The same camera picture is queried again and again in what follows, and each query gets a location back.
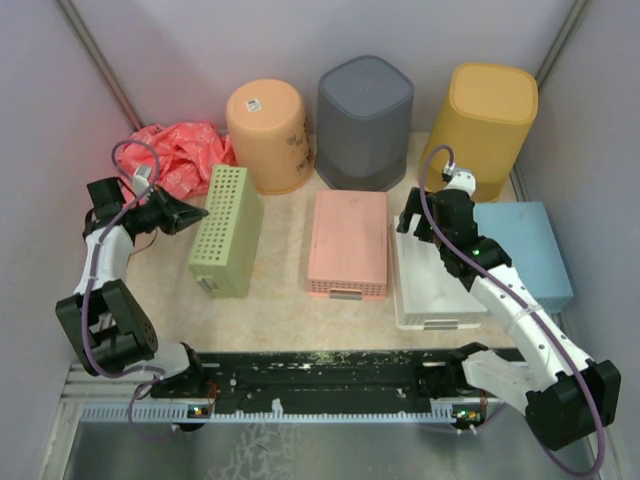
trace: light blue box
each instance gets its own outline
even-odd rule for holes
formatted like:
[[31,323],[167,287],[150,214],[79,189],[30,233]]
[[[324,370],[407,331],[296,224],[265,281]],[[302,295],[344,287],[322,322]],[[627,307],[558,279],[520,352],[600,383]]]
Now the light blue box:
[[573,289],[544,204],[478,203],[474,218],[479,234],[504,248],[547,313],[560,313],[573,298]]

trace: green perforated box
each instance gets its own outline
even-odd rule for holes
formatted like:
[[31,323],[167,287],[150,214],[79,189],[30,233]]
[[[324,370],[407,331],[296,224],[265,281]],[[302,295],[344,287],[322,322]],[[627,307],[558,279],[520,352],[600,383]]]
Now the green perforated box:
[[246,168],[218,165],[189,255],[189,270],[214,298],[244,297],[256,257],[262,204]]

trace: white foam block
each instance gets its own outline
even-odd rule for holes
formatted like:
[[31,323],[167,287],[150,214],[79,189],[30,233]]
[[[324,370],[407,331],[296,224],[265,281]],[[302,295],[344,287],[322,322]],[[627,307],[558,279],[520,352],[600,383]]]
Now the white foam block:
[[444,268],[435,245],[421,242],[413,235],[419,215],[414,215],[406,234],[395,230],[394,217],[391,260],[394,271],[396,321],[405,329],[477,328],[489,313]]

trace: yellow plastic bin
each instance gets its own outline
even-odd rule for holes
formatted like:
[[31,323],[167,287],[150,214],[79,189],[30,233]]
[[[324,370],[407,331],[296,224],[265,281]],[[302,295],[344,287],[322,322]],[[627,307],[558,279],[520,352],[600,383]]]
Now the yellow plastic bin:
[[[447,143],[458,166],[477,181],[476,202],[496,201],[538,112],[538,87],[527,72],[502,65],[465,63],[453,73],[420,170],[431,150]],[[448,160],[438,152],[427,172],[427,189],[444,187],[442,168]]]

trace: wire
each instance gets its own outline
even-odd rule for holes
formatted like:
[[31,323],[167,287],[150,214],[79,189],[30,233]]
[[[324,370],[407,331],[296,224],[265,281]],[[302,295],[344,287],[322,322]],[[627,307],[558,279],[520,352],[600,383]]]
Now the wire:
[[[462,251],[460,251],[460,249],[458,249],[442,233],[438,225],[436,225],[436,222],[433,219],[433,216],[431,215],[431,212],[429,211],[429,206],[427,204],[427,193],[425,190],[425,185],[427,180],[427,169],[429,168],[429,165],[431,164],[431,161],[433,160],[434,155],[438,153],[440,150],[446,150],[447,152],[449,152],[449,164],[454,163],[453,149],[449,145],[438,145],[437,147],[435,147],[431,151],[431,153],[429,153],[429,155],[427,156],[427,159],[424,162],[424,166],[422,167],[422,174],[420,176],[420,201],[422,203],[422,209],[424,210],[424,214],[427,218],[427,221],[433,228],[433,231],[438,236],[440,241],[444,245],[446,245],[447,248],[449,248],[449,250],[455,253],[463,262],[465,262],[471,268],[473,268],[478,273],[480,273],[480,275],[491,280],[491,282],[493,282],[497,287],[499,287],[507,295],[509,295],[513,300],[515,300],[515,302],[518,305],[520,305],[522,308],[527,308],[528,307],[527,302],[522,297],[520,297],[516,292],[514,292],[509,287],[507,287],[498,278],[496,278],[494,275],[489,273],[486,269],[482,268],[480,265],[474,262],[471,258],[466,256]],[[558,340],[555,337],[551,329],[542,320],[542,318],[540,318],[540,315],[538,315],[537,312],[533,312],[531,314],[531,318],[533,318],[536,324],[542,329],[542,331],[547,336],[549,341],[553,344],[553,346],[560,353],[564,361],[567,363],[567,365],[571,369],[571,372],[573,373],[575,379],[578,382],[578,385],[580,386],[580,390],[582,390],[582,393],[584,394],[585,400],[587,401],[587,405],[589,406],[589,411],[591,412],[591,416],[593,417],[593,423],[595,424],[595,427],[596,427],[596,436],[598,438],[598,453],[596,454],[595,462],[593,466],[586,472],[576,472],[575,470],[571,470],[569,467],[567,467],[562,462],[560,462],[560,460],[558,460],[556,456],[553,453],[551,453],[551,451],[547,447],[541,444],[542,449],[547,454],[547,456],[553,461],[553,463],[555,463],[563,472],[569,475],[572,475],[574,477],[579,477],[579,478],[592,477],[594,475],[597,475],[600,469],[602,468],[602,464],[604,463],[604,455],[605,455],[606,447],[605,447],[605,438],[604,438],[604,427],[602,426],[602,420],[600,419],[600,413],[598,412],[598,407],[596,406],[596,402],[593,399],[593,395],[591,395],[591,392],[589,391],[589,387],[587,386],[587,383],[582,377],[582,373],[578,369],[577,365],[575,364],[575,362],[573,361],[569,353],[562,346],[562,343],[560,342],[560,340]]]
[[487,405],[489,404],[489,400],[487,399],[486,390],[481,390],[480,396],[480,415],[482,415],[482,419],[487,418]]
[[153,236],[153,238],[151,239],[151,241],[150,241],[148,244],[146,244],[144,247],[142,247],[141,249],[136,250],[135,252],[133,252],[133,253],[131,254],[131,256],[132,256],[132,257],[133,257],[134,255],[137,255],[137,254],[138,254],[138,253],[140,253],[140,252],[144,252],[147,248],[149,248],[151,245],[153,245],[153,243],[156,241],[156,238],[158,238],[158,229],[156,228],[153,232],[154,232],[154,236]]
[[211,385],[211,388],[207,392],[207,403],[209,404],[209,414],[211,414],[211,407],[213,407],[218,400],[218,384],[209,382],[207,385]]
[[118,214],[111,219],[111,221],[107,224],[107,226],[104,228],[104,230],[98,237],[98,242],[93,248],[93,252],[91,255],[91,262],[89,265],[89,280],[87,281],[87,288],[85,289],[84,296],[82,297],[82,316],[81,316],[82,346],[84,348],[84,352],[87,357],[87,361],[89,362],[89,365],[91,365],[91,367],[99,375],[102,375],[103,377],[111,378],[111,379],[122,378],[125,375],[129,375],[130,373],[139,372],[142,370],[154,373],[153,380],[150,380],[148,382],[144,382],[138,385],[138,387],[134,391],[134,394],[131,397],[131,401],[129,402],[129,408],[127,409],[127,420],[129,421],[129,424],[131,425],[133,430],[141,438],[144,438],[145,440],[150,440],[150,441],[162,442],[162,441],[168,440],[172,436],[172,434],[167,435],[165,437],[149,437],[144,433],[142,433],[133,423],[133,404],[136,400],[139,399],[142,391],[145,388],[151,387],[155,383],[162,380],[165,374],[165,371],[159,367],[154,367],[154,366],[145,367],[145,366],[138,365],[138,366],[133,366],[131,368],[128,368],[120,373],[111,373],[105,370],[104,368],[102,368],[102,366],[100,366],[95,356],[93,355],[93,351],[91,350],[91,342],[89,341],[89,299],[91,297],[91,292],[93,291],[93,286],[95,285],[95,282],[96,282],[98,259],[100,258],[100,249],[102,248],[102,244],[107,238],[107,236],[109,235],[109,233],[111,232],[111,230],[113,230],[113,228],[122,219],[122,217],[129,210],[131,210],[131,208],[133,208],[135,204],[137,204],[140,200],[142,200],[147,196],[147,194],[151,191],[151,189],[154,187],[154,185],[158,181],[158,176],[160,174],[160,157],[158,157],[158,153],[154,150],[154,148],[151,145],[148,145],[140,140],[134,140],[134,139],[122,140],[121,142],[116,143],[113,149],[111,150],[111,161],[113,165],[116,167],[116,169],[118,170],[118,172],[120,172],[121,175],[123,175],[125,178],[130,180],[130,176],[120,167],[120,165],[118,165],[118,161],[116,160],[116,153],[118,149],[121,146],[130,144],[130,143],[141,145],[147,148],[151,152],[151,154],[153,155],[153,159],[155,161],[155,171],[153,172],[151,180],[149,181],[149,185],[139,195],[137,195],[132,201],[127,203],[122,208],[122,210],[120,210]]
[[138,395],[138,398],[136,400],[143,400],[147,398],[149,395],[151,395],[151,388],[149,388],[146,392],[142,393],[142,395]]

